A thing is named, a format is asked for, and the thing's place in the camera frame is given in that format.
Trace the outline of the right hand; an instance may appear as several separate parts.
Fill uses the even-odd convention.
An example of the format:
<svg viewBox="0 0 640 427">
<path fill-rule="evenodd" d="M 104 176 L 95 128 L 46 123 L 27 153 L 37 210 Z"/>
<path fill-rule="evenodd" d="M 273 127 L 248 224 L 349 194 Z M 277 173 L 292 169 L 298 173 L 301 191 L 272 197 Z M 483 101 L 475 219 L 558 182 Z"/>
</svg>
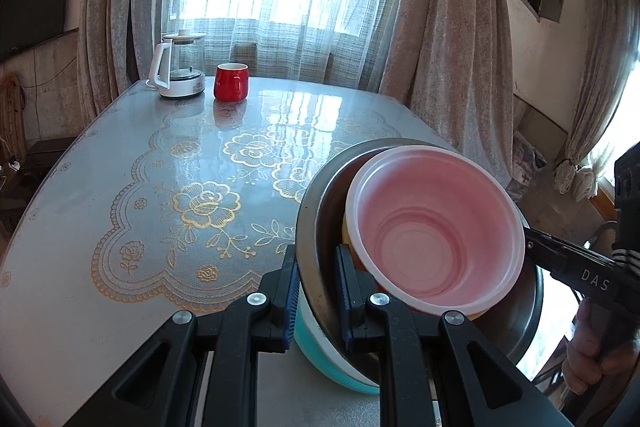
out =
<svg viewBox="0 0 640 427">
<path fill-rule="evenodd" d="M 603 376 L 631 371 L 639 354 L 639 341 L 629 340 L 600 357 L 600 339 L 590 327 L 589 317 L 590 301 L 584 299 L 579 305 L 574 336 L 566 347 L 562 364 L 565 384 L 575 395 L 583 395 Z"/>
</svg>

